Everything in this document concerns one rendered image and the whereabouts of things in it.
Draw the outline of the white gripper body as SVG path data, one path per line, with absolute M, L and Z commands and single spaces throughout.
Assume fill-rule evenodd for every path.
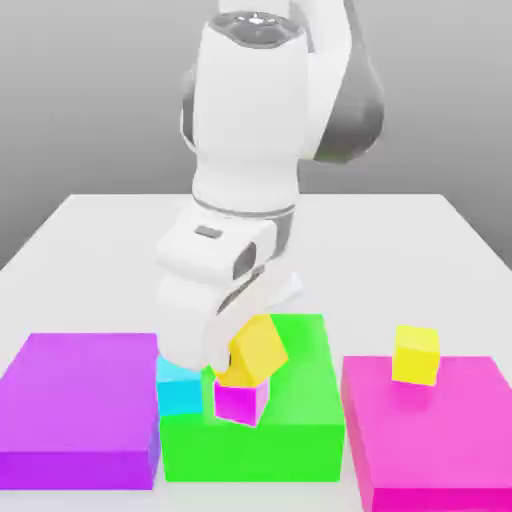
M 191 370 L 203 362 L 210 322 L 222 316 L 248 316 L 262 309 L 258 290 L 265 267 L 233 278 L 227 267 L 181 265 L 168 268 L 158 289 L 158 346 L 170 362 Z

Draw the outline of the small orange cube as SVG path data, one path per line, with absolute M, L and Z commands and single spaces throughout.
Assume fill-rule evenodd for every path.
M 257 387 L 274 375 L 288 354 L 270 314 L 253 316 L 229 345 L 228 369 L 215 376 L 222 386 Z

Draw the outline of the small magenta cube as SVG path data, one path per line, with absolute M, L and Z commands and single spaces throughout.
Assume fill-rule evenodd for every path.
M 214 413 L 219 419 L 256 427 L 270 398 L 270 380 L 256 387 L 213 384 Z

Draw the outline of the small cyan cube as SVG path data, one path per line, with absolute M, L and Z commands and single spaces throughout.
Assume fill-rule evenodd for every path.
M 156 362 L 156 391 L 161 417 L 203 410 L 201 373 L 175 365 L 161 355 Z

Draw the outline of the small yellow cube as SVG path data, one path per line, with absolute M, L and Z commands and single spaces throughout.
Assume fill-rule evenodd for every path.
M 436 329 L 398 325 L 392 356 L 392 380 L 433 387 L 440 365 Z

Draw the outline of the large green box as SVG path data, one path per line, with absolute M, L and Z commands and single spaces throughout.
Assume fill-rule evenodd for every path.
M 345 434 L 324 318 L 272 317 L 288 362 L 270 380 L 255 427 L 216 418 L 214 373 L 201 373 L 203 410 L 160 421 L 169 482 L 336 482 Z

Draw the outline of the large purple box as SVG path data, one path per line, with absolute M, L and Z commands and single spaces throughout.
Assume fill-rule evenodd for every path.
M 0 490 L 150 490 L 156 337 L 33 333 L 0 377 Z

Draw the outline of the large pink box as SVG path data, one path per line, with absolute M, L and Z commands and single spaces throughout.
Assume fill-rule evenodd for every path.
M 347 356 L 341 396 L 364 512 L 512 512 L 512 388 L 490 357 L 444 357 L 433 387 Z

